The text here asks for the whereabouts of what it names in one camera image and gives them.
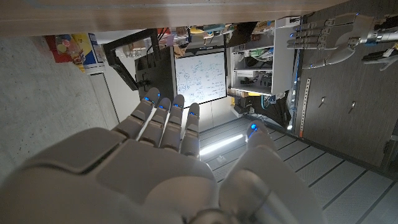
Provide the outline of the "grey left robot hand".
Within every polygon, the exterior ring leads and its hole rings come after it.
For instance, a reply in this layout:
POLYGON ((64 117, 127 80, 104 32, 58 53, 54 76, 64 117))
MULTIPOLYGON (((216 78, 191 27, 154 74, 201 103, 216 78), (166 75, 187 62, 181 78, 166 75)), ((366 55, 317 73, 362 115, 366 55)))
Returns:
POLYGON ((366 43, 373 25, 373 17, 357 12, 301 24, 293 27, 287 48, 331 51, 329 56, 304 65, 303 69, 333 65, 350 58, 357 45, 366 43))

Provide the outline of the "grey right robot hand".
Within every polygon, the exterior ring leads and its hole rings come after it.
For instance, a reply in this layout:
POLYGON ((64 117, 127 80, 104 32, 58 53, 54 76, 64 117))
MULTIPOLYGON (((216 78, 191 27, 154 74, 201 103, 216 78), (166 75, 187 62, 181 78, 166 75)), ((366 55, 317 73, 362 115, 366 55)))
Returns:
POLYGON ((306 183, 253 121, 217 182, 201 160, 200 108, 151 88, 111 130, 91 128, 25 161, 1 184, 2 223, 325 223, 306 183))

